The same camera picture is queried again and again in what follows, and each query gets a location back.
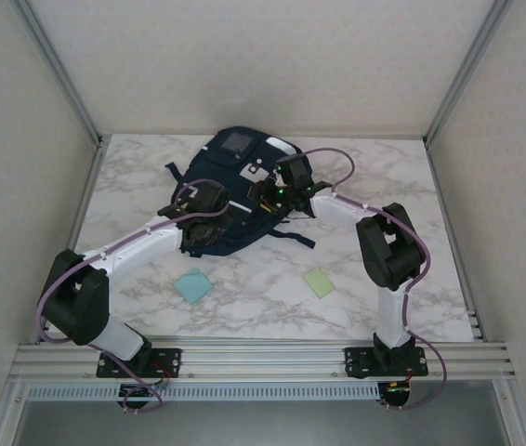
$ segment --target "white panel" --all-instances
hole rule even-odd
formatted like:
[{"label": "white panel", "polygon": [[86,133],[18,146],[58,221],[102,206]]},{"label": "white panel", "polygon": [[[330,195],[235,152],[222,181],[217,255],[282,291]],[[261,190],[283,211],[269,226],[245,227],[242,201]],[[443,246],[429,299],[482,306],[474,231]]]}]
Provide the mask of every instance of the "white panel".
[{"label": "white panel", "polygon": [[491,0],[33,0],[102,133],[422,135]]},{"label": "white panel", "polygon": [[479,310],[526,396],[526,2],[510,8],[433,157]]},{"label": "white panel", "polygon": [[91,145],[9,2],[0,0],[0,392],[62,249]]}]

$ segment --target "white marble tabletop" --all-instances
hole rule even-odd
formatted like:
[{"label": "white marble tabletop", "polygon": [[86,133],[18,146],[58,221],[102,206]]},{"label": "white marble tabletop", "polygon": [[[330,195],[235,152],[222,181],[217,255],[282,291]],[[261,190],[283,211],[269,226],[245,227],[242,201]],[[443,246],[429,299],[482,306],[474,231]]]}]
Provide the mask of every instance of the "white marble tabletop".
[{"label": "white marble tabletop", "polygon": [[[143,225],[170,203],[175,180],[209,136],[114,135],[85,217],[76,251],[111,242]],[[337,147],[356,160],[341,191],[377,207],[401,203],[426,241],[433,268],[411,293],[410,324],[434,341],[472,340],[437,195],[421,141],[287,138],[303,150]],[[334,153],[310,156],[316,179],[336,180],[348,162]],[[371,339],[376,288],[366,276],[354,231],[317,219],[295,219],[279,230],[299,232],[310,250],[270,236],[227,257],[162,256],[111,291],[111,313],[145,335],[283,339]],[[319,299],[302,276],[320,267],[335,290]],[[200,269],[214,289],[194,306],[173,282]]]}]

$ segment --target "navy backpack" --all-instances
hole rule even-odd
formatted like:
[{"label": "navy backpack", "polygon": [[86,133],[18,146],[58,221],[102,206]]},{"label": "navy backpack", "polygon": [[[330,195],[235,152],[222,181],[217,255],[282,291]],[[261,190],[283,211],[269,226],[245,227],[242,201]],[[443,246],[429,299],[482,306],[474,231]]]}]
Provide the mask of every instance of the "navy backpack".
[{"label": "navy backpack", "polygon": [[[276,162],[287,155],[302,153],[297,146],[247,127],[230,127],[221,130],[203,146],[192,159],[189,169],[181,175],[174,163],[166,167],[178,185],[174,198],[185,184],[196,179],[213,179],[230,191],[230,206],[237,223],[227,228],[215,244],[209,246],[181,247],[191,256],[228,256],[265,235],[294,239],[313,248],[315,242],[293,232],[279,232],[275,227],[283,223],[282,216],[265,211],[248,198],[248,191],[273,171]],[[306,161],[307,169],[312,172]],[[192,193],[186,190],[181,198]]]}]

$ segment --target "blue square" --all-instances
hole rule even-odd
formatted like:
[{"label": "blue square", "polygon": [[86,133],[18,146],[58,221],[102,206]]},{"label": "blue square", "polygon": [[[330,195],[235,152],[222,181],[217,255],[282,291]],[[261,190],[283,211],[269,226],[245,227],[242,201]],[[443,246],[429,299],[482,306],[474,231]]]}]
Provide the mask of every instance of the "blue square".
[{"label": "blue square", "polygon": [[174,287],[187,302],[195,305],[214,285],[207,280],[201,271],[193,268],[178,279],[174,283]]}]

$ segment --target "black strap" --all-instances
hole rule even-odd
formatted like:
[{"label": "black strap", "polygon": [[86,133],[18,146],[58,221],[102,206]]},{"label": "black strap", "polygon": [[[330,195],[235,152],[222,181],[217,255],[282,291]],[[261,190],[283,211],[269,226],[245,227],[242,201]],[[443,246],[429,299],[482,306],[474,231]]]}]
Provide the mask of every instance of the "black strap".
[{"label": "black strap", "polygon": [[270,230],[269,235],[276,239],[292,239],[299,243],[304,244],[308,248],[312,249],[315,247],[316,242],[306,238],[304,235],[296,234],[295,232],[279,232],[278,230]]},{"label": "black strap", "polygon": [[170,173],[172,174],[172,176],[178,183],[182,183],[182,175],[180,174],[180,171],[178,170],[178,167],[176,164],[169,163],[165,165],[164,167],[170,171]]},{"label": "black strap", "polygon": [[192,251],[189,251],[188,249],[186,249],[184,246],[180,246],[180,252],[182,254],[185,254],[185,253],[189,253],[189,257],[195,257],[195,258],[200,258],[203,254],[200,254],[200,253],[193,253]]}]

